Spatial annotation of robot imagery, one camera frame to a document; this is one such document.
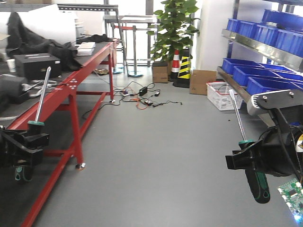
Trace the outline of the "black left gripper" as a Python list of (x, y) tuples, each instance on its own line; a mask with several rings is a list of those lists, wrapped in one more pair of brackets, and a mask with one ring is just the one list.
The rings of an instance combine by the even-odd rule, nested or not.
[[(28, 148), (17, 151), (15, 140)], [(27, 132), (13, 134), (5, 129), (0, 130), (0, 167), (16, 167), (19, 164), (36, 166), (43, 161), (44, 152), (42, 147), (48, 146), (49, 134), (41, 133), (29, 135)]]

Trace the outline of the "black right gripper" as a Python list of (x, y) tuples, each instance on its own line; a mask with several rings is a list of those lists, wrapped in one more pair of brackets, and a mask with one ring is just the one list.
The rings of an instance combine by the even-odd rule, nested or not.
[(299, 147), (303, 127), (272, 127), (259, 140), (242, 140), (240, 149), (225, 156), (231, 170), (257, 170), (273, 176), (302, 176), (303, 149)]

